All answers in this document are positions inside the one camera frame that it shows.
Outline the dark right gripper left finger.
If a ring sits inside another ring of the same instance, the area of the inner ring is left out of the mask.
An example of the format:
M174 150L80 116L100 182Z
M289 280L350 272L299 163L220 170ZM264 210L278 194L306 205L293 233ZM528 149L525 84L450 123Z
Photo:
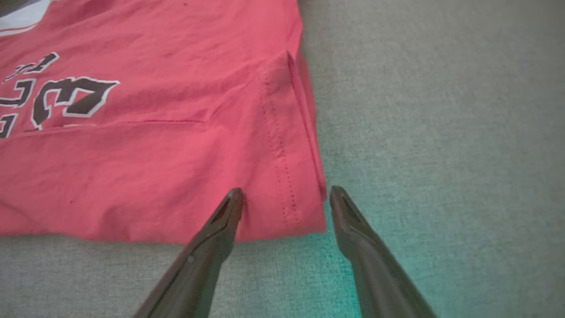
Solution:
M218 276L234 248L245 206L242 189L228 191L135 313L136 318L207 318Z

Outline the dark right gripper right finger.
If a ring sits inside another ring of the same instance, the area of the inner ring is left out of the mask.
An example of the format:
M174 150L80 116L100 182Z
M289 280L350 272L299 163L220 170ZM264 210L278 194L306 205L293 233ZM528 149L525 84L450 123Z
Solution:
M349 260L364 318L434 318L436 315L347 191L333 186L331 217L337 244Z

